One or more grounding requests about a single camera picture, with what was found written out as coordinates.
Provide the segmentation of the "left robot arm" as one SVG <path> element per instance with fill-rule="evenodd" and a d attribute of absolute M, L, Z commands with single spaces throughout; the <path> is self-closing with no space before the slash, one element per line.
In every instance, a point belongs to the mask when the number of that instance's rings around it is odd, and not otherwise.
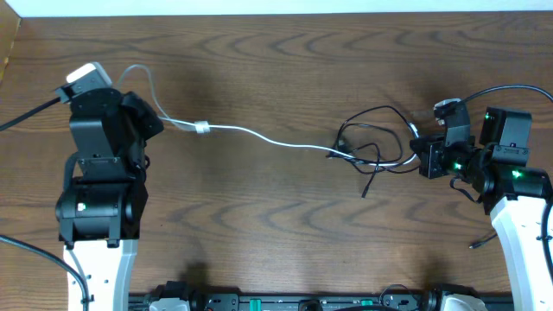
<path fill-rule="evenodd" d="M 161 119 L 134 92 L 99 88 L 71 98 L 77 151 L 66 162 L 55 208 L 68 277 L 68 307 L 126 310 L 148 199 L 146 142 Z"/>

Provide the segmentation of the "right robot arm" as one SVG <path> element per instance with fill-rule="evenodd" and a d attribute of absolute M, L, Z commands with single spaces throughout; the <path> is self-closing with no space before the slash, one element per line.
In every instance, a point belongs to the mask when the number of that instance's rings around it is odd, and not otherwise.
<path fill-rule="evenodd" d="M 552 183 L 545 170 L 527 165 L 531 114 L 489 107 L 480 137 L 471 135 L 466 104 L 457 98 L 436 104 L 434 115 L 445 131 L 410 141 L 420 175 L 451 175 L 478 193 L 475 203 L 504 253 L 515 309 L 550 310 Z"/>

